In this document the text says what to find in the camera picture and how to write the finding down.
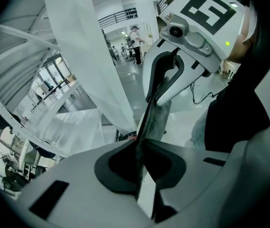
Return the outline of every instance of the white robot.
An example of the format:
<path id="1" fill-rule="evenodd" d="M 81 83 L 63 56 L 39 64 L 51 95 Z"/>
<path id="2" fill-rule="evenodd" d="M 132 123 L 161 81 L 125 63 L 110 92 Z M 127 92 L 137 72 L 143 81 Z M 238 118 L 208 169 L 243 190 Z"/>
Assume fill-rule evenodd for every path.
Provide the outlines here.
<path id="1" fill-rule="evenodd" d="M 242 23 L 225 1 L 181 1 L 145 57 L 146 115 L 155 102 L 162 106 L 216 72 Z M 178 72 L 159 87 L 174 67 Z M 241 219 L 270 189 L 270 128 L 230 154 L 138 138 L 66 158 L 27 185 L 13 209 L 32 227 L 215 228 Z M 142 164 L 156 183 L 150 216 L 137 204 Z"/>

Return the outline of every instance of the ceiling light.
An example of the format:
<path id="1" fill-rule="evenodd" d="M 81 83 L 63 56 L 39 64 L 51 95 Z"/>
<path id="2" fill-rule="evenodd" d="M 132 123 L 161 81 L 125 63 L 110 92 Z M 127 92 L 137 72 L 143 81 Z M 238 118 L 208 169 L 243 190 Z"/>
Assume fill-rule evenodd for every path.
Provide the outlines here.
<path id="1" fill-rule="evenodd" d="M 238 4 L 236 2 L 230 2 L 230 4 L 232 5 L 232 7 L 236 8 L 238 7 Z"/>

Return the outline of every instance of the white pillar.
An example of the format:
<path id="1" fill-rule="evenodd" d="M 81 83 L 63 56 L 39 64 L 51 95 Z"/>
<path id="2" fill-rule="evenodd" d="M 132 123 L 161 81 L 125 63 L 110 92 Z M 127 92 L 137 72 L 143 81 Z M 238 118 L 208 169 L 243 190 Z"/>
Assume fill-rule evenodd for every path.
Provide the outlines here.
<path id="1" fill-rule="evenodd" d="M 92 0 L 45 0 L 58 45 L 86 93 L 122 134 L 136 130 L 133 112 L 101 32 Z"/>

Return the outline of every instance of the gray cloth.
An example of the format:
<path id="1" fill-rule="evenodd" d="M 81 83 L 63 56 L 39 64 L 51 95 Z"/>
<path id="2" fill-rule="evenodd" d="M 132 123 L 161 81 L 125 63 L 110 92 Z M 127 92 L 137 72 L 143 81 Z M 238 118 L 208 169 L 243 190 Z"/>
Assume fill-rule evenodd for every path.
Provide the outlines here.
<path id="1" fill-rule="evenodd" d="M 209 108 L 196 121 L 192 130 L 192 137 L 186 142 L 185 147 L 205 150 L 205 123 L 208 110 Z"/>

